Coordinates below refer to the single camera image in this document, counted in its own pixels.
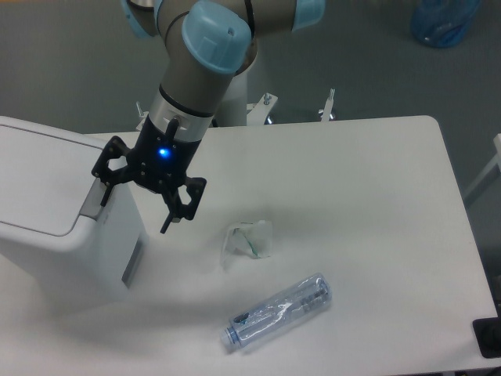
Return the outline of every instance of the gray floor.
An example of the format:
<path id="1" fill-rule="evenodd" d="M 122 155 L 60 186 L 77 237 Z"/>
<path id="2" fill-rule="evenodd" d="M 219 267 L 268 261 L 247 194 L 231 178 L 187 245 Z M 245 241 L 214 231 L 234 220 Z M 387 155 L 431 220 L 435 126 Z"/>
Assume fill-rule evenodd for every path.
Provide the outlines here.
<path id="1" fill-rule="evenodd" d="M 250 99 L 279 96 L 278 122 L 311 121 L 335 87 L 341 120 L 428 114 L 442 127 L 461 189 L 501 132 L 501 0 L 484 0 L 453 49 L 409 33 L 415 1 L 328 0 L 324 21 L 260 41 Z M 168 63 L 158 38 L 134 38 L 119 1 L 0 5 L 0 114 L 77 132 L 132 130 Z M 492 273 L 501 273 L 501 183 L 470 210 Z"/>

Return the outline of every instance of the plastic bottle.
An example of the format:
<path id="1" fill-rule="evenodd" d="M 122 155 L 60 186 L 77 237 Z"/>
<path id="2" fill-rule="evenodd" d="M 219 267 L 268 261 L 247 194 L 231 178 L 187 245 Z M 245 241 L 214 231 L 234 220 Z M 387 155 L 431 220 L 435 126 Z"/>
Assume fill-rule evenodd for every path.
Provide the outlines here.
<path id="1" fill-rule="evenodd" d="M 481 0 L 421 0 L 411 21 L 419 41 L 432 47 L 452 47 L 463 39 Z"/>
<path id="2" fill-rule="evenodd" d="M 280 327 L 311 315 L 327 306 L 331 299 L 329 284 L 317 273 L 231 318 L 221 340 L 230 351 L 245 347 Z"/>

